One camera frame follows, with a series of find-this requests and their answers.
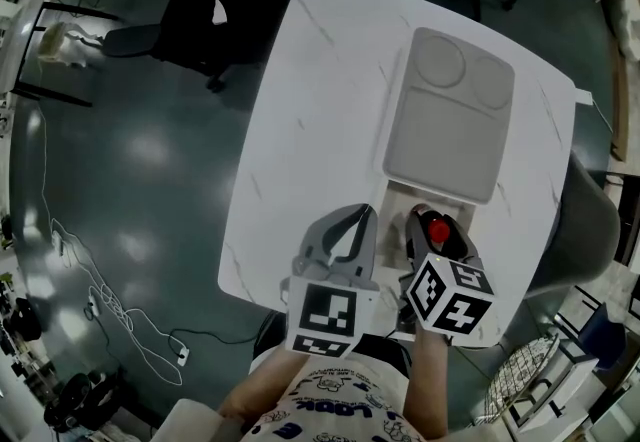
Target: chair wheel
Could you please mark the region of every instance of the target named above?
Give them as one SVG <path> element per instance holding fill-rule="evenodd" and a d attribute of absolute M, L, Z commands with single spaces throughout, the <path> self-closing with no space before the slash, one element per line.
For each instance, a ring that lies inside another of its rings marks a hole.
<path fill-rule="evenodd" d="M 218 78 L 209 78 L 207 81 L 207 89 L 214 94 L 222 92 L 222 90 L 224 90 L 224 82 Z"/>

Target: dark floor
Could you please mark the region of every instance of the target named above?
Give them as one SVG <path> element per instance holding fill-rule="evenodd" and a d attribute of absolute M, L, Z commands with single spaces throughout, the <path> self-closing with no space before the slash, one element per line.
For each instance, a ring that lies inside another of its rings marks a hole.
<path fill-rule="evenodd" d="M 95 0 L 86 0 L 91 4 Z M 469 14 L 469 0 L 428 0 Z M 507 35 L 590 90 L 612 118 L 612 75 L 607 29 L 594 0 L 519 0 L 511 12 L 500 0 L 483 0 L 483 22 Z M 101 0 L 100 7 L 127 24 L 158 22 L 167 0 Z M 84 25 L 95 23 L 81 19 Z M 190 38 L 185 28 L 185 38 Z M 46 198 L 52 215 L 91 249 L 95 262 L 127 307 L 143 308 L 158 328 L 207 329 L 229 340 L 253 335 L 266 311 L 223 294 L 216 270 L 251 107 L 261 68 L 237 67 L 220 95 L 205 89 L 195 72 L 148 57 L 107 59 L 78 71 L 47 66 L 31 57 L 25 75 L 43 86 L 70 90 L 91 109 L 41 103 L 47 120 Z M 114 366 L 95 323 L 85 320 L 88 277 L 51 259 L 47 215 L 40 196 L 43 128 L 28 131 L 36 105 L 21 100 L 11 150 L 11 214 L 21 268 L 44 341 L 61 376 Z M 574 150 L 594 171 L 607 167 L 610 134 L 594 109 L 579 106 Z M 35 226 L 26 227 L 30 222 Z M 523 305 L 505 348 L 538 335 L 533 317 L 559 307 L 562 294 Z M 109 313 L 101 318 L 112 353 L 142 404 L 164 415 L 181 397 L 216 407 L 246 375 L 251 345 L 225 346 L 183 335 L 191 349 L 181 388 L 161 382 L 146 366 L 127 333 Z M 144 321 L 141 342 L 172 358 L 166 340 Z M 452 426 L 469 421 L 468 410 L 484 394 L 504 360 L 500 347 L 451 350 Z"/>

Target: red knob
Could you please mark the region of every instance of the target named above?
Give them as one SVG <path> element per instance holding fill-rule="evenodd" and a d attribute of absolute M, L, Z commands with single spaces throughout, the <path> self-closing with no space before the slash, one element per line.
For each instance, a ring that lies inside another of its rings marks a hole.
<path fill-rule="evenodd" d="M 432 242 L 440 244 L 449 239 L 451 229 L 442 218 L 429 222 L 429 238 Z"/>

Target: person's arm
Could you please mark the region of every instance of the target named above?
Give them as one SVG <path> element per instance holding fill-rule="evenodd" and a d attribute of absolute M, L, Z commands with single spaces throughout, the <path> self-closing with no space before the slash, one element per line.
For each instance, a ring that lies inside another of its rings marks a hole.
<path fill-rule="evenodd" d="M 272 410 L 291 381 L 307 363 L 309 355 L 279 346 L 258 368 L 237 385 L 222 402 L 218 413 L 255 423 Z"/>
<path fill-rule="evenodd" d="M 448 433 L 447 350 L 442 335 L 416 328 L 404 417 L 427 440 Z"/>

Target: gray tray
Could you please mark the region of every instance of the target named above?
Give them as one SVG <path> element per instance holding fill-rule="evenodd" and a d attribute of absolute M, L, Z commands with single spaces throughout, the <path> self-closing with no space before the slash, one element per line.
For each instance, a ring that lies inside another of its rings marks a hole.
<path fill-rule="evenodd" d="M 382 170 L 473 204 L 495 188 L 515 74 L 492 54 L 428 28 L 413 34 Z"/>

